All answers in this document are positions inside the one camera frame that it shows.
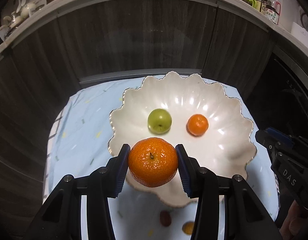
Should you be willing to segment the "person hand holding gripper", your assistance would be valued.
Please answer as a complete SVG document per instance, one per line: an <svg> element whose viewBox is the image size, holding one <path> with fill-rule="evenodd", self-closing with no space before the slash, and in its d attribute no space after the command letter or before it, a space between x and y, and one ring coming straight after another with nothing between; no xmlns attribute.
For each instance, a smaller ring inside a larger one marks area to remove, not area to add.
<svg viewBox="0 0 308 240"><path fill-rule="evenodd" d="M307 218L308 212L302 210L298 203L294 200L279 230L282 239L294 239L306 223Z"/></svg>

